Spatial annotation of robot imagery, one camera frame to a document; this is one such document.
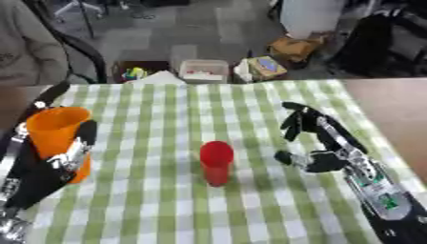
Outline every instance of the person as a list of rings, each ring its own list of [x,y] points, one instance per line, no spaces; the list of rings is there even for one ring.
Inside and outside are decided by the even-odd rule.
[[[64,48],[21,0],[0,0],[0,86],[59,83],[67,78]]]

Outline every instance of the box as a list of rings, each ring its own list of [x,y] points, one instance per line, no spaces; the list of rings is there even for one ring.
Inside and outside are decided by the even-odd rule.
[[[249,70],[254,76],[254,81],[282,78],[288,72],[269,56],[250,58],[248,64]]]
[[[179,77],[189,84],[226,84],[229,72],[229,64],[222,60],[186,60]]]
[[[125,73],[127,69],[135,67],[142,68],[149,74],[171,70],[171,65],[168,61],[115,61],[112,65],[112,78],[114,79],[114,83],[126,82],[122,74]]]

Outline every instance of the black bag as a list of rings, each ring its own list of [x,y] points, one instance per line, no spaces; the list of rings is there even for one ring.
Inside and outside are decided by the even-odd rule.
[[[387,60],[392,44],[392,20],[383,15],[368,16],[358,22],[331,62],[347,72],[372,76]]]

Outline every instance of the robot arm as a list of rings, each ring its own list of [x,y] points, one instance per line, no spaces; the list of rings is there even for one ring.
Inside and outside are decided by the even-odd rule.
[[[332,117],[296,103],[283,103],[295,110],[282,125],[285,139],[293,141],[300,132],[313,132],[326,151],[307,156],[279,151],[275,158],[309,173],[344,172],[344,179],[359,199],[378,238],[389,243],[427,241],[427,212],[371,158],[367,150]]]
[[[0,243],[25,242],[30,223],[18,215],[22,210],[66,186],[94,144],[96,122],[80,124],[67,152],[41,160],[28,137],[25,121],[47,110],[70,84],[59,83],[44,91],[18,119],[15,127],[0,140]]]

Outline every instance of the green checkered tablecloth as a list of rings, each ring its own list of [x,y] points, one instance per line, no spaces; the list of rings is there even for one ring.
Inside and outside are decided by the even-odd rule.
[[[91,176],[28,212],[29,243],[377,243],[342,173],[303,173],[273,159],[279,149],[321,145],[282,139],[289,111],[309,104],[341,121],[423,203],[423,185],[340,82],[256,85],[73,86],[60,101],[99,123]],[[203,180],[203,142],[234,147],[229,183]]]

